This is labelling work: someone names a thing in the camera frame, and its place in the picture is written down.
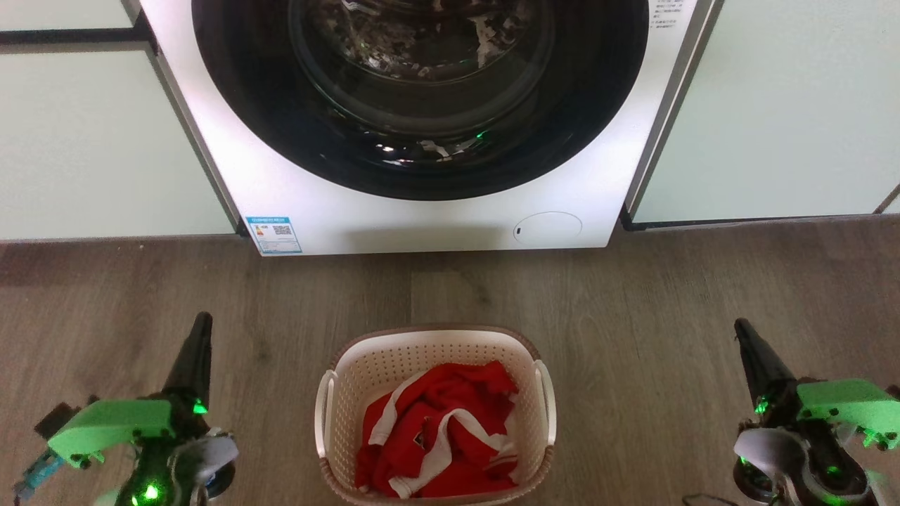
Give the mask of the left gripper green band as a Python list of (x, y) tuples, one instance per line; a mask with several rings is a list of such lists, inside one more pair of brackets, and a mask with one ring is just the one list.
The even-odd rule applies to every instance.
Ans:
[(131, 474), (98, 505), (191, 505), (200, 486), (176, 470), (176, 451), (205, 435), (212, 367), (211, 313), (196, 315), (169, 371), (169, 396), (94, 401), (76, 410), (48, 440), (56, 457), (76, 468), (103, 463), (103, 452), (129, 444)]

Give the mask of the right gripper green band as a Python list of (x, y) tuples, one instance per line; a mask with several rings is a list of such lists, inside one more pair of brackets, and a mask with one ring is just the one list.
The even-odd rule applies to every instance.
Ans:
[(896, 502), (898, 486), (864, 469), (847, 446), (898, 449), (898, 389), (862, 379), (798, 382), (747, 319), (734, 321), (734, 339), (759, 429), (788, 440), (758, 460), (761, 502)]

